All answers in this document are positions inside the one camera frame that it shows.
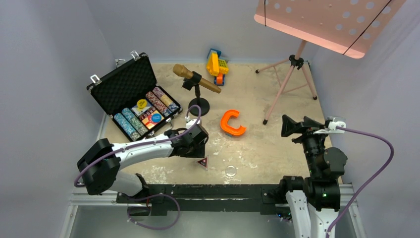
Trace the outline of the triangular dealer button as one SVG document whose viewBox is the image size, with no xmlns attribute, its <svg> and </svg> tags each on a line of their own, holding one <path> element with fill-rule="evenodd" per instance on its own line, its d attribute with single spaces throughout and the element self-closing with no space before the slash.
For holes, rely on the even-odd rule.
<svg viewBox="0 0 420 238">
<path fill-rule="evenodd" d="M 196 163 L 202 166 L 202 168 L 207 171 L 209 168 L 209 157 L 205 156 L 204 158 L 197 160 Z"/>
</svg>

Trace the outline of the blue small blind button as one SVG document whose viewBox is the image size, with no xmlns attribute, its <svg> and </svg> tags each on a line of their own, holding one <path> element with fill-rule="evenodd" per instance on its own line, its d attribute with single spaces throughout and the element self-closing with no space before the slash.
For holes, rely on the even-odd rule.
<svg viewBox="0 0 420 238">
<path fill-rule="evenodd" d="M 160 113 L 155 113 L 151 115 L 151 121 L 153 123 L 159 123 L 160 121 L 162 121 L 163 117 Z"/>
</svg>

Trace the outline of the clear round button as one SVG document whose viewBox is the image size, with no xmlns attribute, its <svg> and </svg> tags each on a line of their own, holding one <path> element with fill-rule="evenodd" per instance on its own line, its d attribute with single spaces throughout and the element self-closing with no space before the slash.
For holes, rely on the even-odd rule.
<svg viewBox="0 0 420 238">
<path fill-rule="evenodd" d="M 227 166 L 225 169 L 225 175 L 229 178 L 236 176 L 237 168 L 233 165 Z"/>
</svg>

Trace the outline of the yellow big blind button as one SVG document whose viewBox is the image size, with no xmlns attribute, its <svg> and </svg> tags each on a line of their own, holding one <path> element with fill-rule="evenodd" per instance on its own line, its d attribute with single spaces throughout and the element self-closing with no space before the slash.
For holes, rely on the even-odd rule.
<svg viewBox="0 0 420 238">
<path fill-rule="evenodd" d="M 140 99 L 137 101 L 136 106 L 139 109 L 143 109 L 147 106 L 147 104 L 148 104 L 148 101 L 146 99 Z"/>
</svg>

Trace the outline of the black poker chip case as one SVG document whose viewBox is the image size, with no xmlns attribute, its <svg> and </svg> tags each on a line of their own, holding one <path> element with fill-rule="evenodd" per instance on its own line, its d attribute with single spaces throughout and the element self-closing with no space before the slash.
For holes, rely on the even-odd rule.
<svg viewBox="0 0 420 238">
<path fill-rule="evenodd" d="M 159 87 L 180 109 L 172 112 L 168 117 L 161 114 L 163 120 L 154 128 L 148 129 L 148 132 L 136 141 L 154 136 L 158 129 L 170 123 L 183 109 L 172 96 L 158 85 L 149 56 L 146 53 L 139 54 L 136 51 L 132 51 L 131 56 L 132 58 L 129 61 L 117 60 L 116 69 L 103 77 L 92 75 L 92 83 L 87 86 L 87 90 L 124 136 L 130 142 L 133 142 L 113 119 L 113 116 L 117 113 L 122 114 L 124 108 L 131 110 L 138 100 L 147 99 L 147 92 L 152 92 L 155 87 Z M 154 110 L 157 109 L 152 105 L 147 111 Z"/>
</svg>

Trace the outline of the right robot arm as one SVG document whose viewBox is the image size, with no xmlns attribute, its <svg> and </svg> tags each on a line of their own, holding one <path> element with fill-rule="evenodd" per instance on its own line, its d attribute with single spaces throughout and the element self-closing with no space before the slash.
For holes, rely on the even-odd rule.
<svg viewBox="0 0 420 238">
<path fill-rule="evenodd" d="M 284 176 L 279 183 L 279 198 L 290 207 L 297 238 L 333 237 L 328 231 L 339 215 L 341 192 L 338 179 L 344 175 L 347 156 L 336 147 L 325 147 L 329 134 L 341 133 L 345 120 L 328 117 L 319 123 L 309 117 L 296 122 L 287 115 L 282 116 L 281 136 L 298 134 L 292 139 L 301 144 L 309 169 L 309 177 Z"/>
</svg>

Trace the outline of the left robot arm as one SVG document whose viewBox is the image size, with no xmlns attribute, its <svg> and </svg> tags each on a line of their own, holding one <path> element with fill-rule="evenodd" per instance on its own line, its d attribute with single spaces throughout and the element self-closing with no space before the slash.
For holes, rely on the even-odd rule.
<svg viewBox="0 0 420 238">
<path fill-rule="evenodd" d="M 111 190 L 141 203 L 148 196 L 145 179 L 122 169 L 157 158 L 204 158 L 208 139 L 209 134 L 201 124 L 170 129 L 135 142 L 110 143 L 107 138 L 100 139 L 77 162 L 79 176 L 74 185 L 85 187 L 89 195 Z"/>
</svg>

